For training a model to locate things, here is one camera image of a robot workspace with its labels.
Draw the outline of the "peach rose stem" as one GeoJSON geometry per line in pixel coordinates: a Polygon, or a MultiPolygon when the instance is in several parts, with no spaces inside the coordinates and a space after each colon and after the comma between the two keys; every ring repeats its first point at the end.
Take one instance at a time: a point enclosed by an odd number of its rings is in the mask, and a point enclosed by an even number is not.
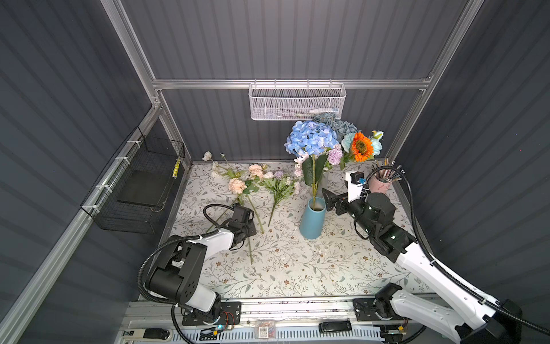
{"type": "Polygon", "coordinates": [[[236,197],[236,203],[240,206],[245,206],[246,202],[249,202],[255,214],[258,214],[250,195],[258,192],[260,189],[260,184],[264,177],[263,167],[253,164],[246,170],[239,170],[229,165],[225,176],[229,178],[228,190],[236,197]]]}

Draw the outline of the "orange gerbera flower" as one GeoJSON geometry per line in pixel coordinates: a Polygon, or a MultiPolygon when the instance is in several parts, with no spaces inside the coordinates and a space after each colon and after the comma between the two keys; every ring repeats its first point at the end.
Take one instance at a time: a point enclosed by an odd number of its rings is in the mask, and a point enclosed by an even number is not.
{"type": "Polygon", "coordinates": [[[353,159],[358,163],[374,158],[372,141],[362,133],[355,133],[349,150],[353,159]]]}

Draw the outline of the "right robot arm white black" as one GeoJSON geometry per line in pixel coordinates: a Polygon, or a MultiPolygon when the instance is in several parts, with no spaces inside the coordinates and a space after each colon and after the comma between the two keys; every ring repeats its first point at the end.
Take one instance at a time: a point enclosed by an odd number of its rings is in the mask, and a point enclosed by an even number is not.
{"type": "Polygon", "coordinates": [[[383,170],[406,179],[404,172],[395,166],[381,166],[368,175],[350,172],[345,177],[346,193],[336,195],[323,189],[327,210],[349,214],[360,239],[368,240],[382,256],[420,278],[447,306],[389,283],[375,294],[372,307],[378,318],[385,321],[396,316],[408,318],[454,343],[520,343],[523,328],[549,334],[549,329],[524,320],[515,302],[499,301],[445,266],[431,254],[417,224],[412,225],[412,233],[396,225],[395,206],[385,194],[375,193],[368,184],[383,170]]]}

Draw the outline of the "blue hydrangea flower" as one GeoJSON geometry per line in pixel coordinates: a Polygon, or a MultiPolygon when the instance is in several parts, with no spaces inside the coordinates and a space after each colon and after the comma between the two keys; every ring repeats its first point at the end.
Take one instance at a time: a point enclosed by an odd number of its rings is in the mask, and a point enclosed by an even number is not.
{"type": "Polygon", "coordinates": [[[313,120],[297,121],[286,138],[284,148],[295,157],[294,175],[312,189],[312,210],[320,210],[319,185],[329,165],[329,154],[338,145],[330,126],[313,120]]]}

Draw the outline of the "pale aqua peony stem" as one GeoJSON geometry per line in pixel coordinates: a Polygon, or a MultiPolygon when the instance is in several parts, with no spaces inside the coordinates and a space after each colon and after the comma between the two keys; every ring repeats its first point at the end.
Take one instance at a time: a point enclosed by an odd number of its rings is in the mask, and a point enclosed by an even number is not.
{"type": "MultiPolygon", "coordinates": [[[[344,137],[341,144],[344,149],[344,151],[350,153],[350,146],[352,143],[352,139],[354,137],[355,133],[348,134],[344,137]]],[[[382,151],[382,138],[384,136],[384,132],[380,130],[374,130],[372,132],[372,135],[368,138],[372,141],[373,147],[374,147],[374,156],[378,156],[382,151]]]]}

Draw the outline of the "teal ceramic vase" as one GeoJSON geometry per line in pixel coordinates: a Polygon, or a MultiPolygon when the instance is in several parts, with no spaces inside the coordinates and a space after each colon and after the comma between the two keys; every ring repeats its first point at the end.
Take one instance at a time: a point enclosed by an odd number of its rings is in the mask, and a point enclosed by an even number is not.
{"type": "Polygon", "coordinates": [[[316,239],[322,234],[326,212],[324,199],[315,197],[308,201],[299,226],[305,239],[316,239]]]}

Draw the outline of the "black remote device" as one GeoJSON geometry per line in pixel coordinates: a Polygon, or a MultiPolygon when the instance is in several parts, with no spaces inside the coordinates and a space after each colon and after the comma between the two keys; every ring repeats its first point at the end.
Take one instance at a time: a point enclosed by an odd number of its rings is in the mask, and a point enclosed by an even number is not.
{"type": "Polygon", "coordinates": [[[348,320],[328,320],[319,324],[319,332],[323,334],[350,332],[351,322],[348,320]]]}

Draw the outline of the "white pink flower bunch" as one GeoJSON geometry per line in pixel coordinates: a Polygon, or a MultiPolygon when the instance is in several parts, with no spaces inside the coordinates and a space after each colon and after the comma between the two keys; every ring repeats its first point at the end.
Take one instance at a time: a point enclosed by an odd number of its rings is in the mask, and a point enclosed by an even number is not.
{"type": "Polygon", "coordinates": [[[320,154],[310,154],[305,150],[300,150],[296,159],[294,160],[294,175],[296,177],[303,176],[303,163],[310,157],[314,157],[316,160],[315,167],[322,168],[323,171],[332,169],[333,166],[338,166],[344,156],[341,145],[337,144],[333,148],[326,148],[320,154]]]}

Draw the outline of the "white power strip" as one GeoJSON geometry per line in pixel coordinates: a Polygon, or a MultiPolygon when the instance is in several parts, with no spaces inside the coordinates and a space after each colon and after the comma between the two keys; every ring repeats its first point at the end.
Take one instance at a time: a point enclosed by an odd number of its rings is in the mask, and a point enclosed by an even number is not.
{"type": "Polygon", "coordinates": [[[148,341],[167,343],[173,338],[172,331],[163,328],[138,328],[124,330],[121,339],[124,341],[148,341]]]}

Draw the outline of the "dusty blue rose bunch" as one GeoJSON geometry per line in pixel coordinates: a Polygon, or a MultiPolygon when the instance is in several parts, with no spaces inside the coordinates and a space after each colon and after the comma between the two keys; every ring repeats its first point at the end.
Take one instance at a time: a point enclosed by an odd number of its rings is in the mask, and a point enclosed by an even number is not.
{"type": "Polygon", "coordinates": [[[335,113],[322,113],[315,115],[313,117],[313,121],[331,127],[331,129],[336,133],[338,141],[342,141],[348,134],[359,132],[359,129],[355,125],[341,120],[335,113]]]}

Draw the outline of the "small lilac flower sprig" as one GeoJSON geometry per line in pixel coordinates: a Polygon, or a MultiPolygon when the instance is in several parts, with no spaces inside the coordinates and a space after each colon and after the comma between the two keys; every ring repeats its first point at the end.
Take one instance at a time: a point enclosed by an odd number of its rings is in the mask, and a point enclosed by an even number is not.
{"type": "Polygon", "coordinates": [[[269,171],[265,173],[262,185],[273,196],[272,210],[270,212],[268,225],[272,223],[272,219],[277,206],[285,199],[299,192],[300,180],[295,176],[291,176],[283,170],[269,171]]]}

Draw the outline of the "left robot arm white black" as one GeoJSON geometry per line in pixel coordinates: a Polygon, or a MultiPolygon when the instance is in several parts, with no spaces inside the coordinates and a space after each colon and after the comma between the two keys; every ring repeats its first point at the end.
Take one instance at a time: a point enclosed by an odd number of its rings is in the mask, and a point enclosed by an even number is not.
{"type": "Polygon", "coordinates": [[[143,262],[137,285],[146,300],[179,306],[213,323],[221,314],[221,296],[200,284],[203,264],[219,252],[239,249],[245,239],[256,235],[255,212],[238,203],[209,204],[203,216],[213,231],[169,237],[143,262]]]}

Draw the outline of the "clear glass vase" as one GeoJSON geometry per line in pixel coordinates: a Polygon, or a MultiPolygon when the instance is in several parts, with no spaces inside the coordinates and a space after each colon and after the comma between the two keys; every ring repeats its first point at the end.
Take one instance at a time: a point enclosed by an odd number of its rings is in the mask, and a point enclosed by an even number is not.
{"type": "Polygon", "coordinates": [[[317,182],[317,185],[315,187],[313,187],[313,186],[309,187],[309,195],[310,196],[315,195],[317,197],[322,197],[322,189],[327,187],[327,185],[329,183],[329,177],[330,177],[329,170],[324,169],[323,174],[322,174],[322,178],[317,182]]]}

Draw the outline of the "cream white rose stem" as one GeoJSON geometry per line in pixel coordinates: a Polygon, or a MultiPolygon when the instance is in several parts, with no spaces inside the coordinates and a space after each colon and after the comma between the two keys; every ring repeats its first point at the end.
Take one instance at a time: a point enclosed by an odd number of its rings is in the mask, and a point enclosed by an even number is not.
{"type": "Polygon", "coordinates": [[[202,160],[204,162],[211,162],[212,165],[212,174],[216,176],[222,176],[229,179],[240,179],[241,178],[241,172],[234,168],[229,161],[226,159],[226,156],[224,153],[221,154],[221,158],[223,160],[223,163],[219,163],[213,159],[213,154],[209,150],[207,150],[202,160]]]}

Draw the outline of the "pink pencil cup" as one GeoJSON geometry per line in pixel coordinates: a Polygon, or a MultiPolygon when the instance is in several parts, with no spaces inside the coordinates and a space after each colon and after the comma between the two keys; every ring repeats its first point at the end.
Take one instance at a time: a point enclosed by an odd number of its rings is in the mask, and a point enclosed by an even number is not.
{"type": "Polygon", "coordinates": [[[371,193],[386,194],[392,186],[391,181],[380,180],[376,176],[372,176],[368,182],[371,193]]]}

